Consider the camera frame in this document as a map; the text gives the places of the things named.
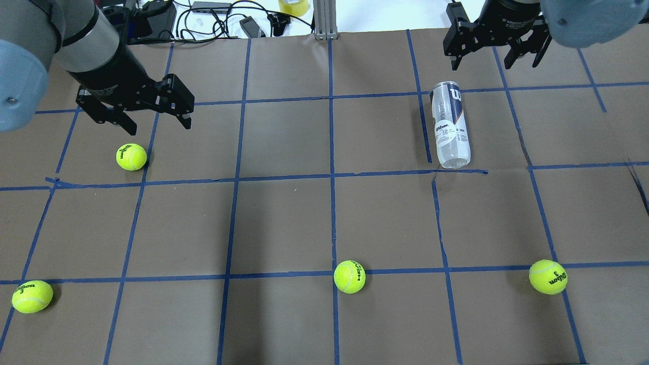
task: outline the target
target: yellow tennis ball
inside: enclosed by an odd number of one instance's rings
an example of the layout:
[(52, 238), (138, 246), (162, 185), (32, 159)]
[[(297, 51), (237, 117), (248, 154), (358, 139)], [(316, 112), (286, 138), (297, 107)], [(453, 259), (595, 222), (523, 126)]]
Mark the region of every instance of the yellow tennis ball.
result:
[(11, 304), (21, 313), (35, 313), (43, 310), (52, 301), (52, 287), (44, 281), (32, 280), (16, 289)]
[(125, 144), (117, 150), (117, 164), (124, 170), (139, 170), (147, 163), (147, 152), (139, 144)]
[(540, 260), (530, 268), (530, 283), (543, 294), (558, 294), (566, 289), (568, 275), (557, 262)]
[(334, 271), (334, 283), (343, 293), (356, 293), (365, 285), (365, 269), (356, 261), (343, 261)]

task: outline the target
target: yellow object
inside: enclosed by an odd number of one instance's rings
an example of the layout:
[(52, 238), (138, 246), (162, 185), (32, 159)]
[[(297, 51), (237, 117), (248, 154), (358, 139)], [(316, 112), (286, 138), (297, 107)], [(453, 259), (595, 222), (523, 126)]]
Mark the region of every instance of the yellow object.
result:
[(365, 269), (356, 261), (343, 261), (334, 271), (334, 283), (343, 293), (356, 293), (365, 285)]
[(16, 289), (11, 304), (21, 313), (35, 313), (43, 310), (52, 301), (52, 287), (44, 281), (32, 280)]
[(530, 283), (543, 294), (558, 294), (566, 289), (568, 275), (557, 262), (540, 260), (530, 268)]
[(147, 163), (147, 152), (139, 144), (125, 144), (117, 150), (117, 164), (124, 170), (139, 170)]
[(279, 0), (280, 11), (292, 16), (303, 16), (309, 10), (308, 0)]

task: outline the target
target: white floor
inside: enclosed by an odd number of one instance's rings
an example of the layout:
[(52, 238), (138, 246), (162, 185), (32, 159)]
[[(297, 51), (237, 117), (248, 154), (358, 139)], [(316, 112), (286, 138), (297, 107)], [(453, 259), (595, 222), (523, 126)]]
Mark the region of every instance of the white floor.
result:
[[(485, 0), (463, 0), (467, 15), (470, 20), (475, 20), (482, 9)], [(378, 32), (397, 31), (403, 29), (448, 28), (450, 22), (446, 15), (446, 6), (449, 0), (338, 0), (336, 1), (336, 23), (338, 32)], [(257, 0), (257, 3), (268, 10), (279, 10), (278, 0)], [(313, 0), (309, 0), (310, 7), (301, 18), (311, 23), (313, 16)], [(187, 7), (178, 6), (178, 16), (187, 10)], [(241, 2), (235, 6), (254, 6)], [(252, 16), (266, 34), (270, 34), (270, 24), (265, 17), (265, 12), (251, 9), (233, 9), (234, 13)], [(235, 16), (228, 22), (231, 36), (247, 38), (239, 26), (242, 16)], [(187, 18), (189, 29), (200, 32), (211, 32), (214, 18), (209, 14), (190, 12)], [(286, 29), (284, 36), (309, 34), (309, 26), (293, 20)], [(190, 38), (184, 32), (184, 38)], [(209, 38), (196, 34), (196, 39)]]

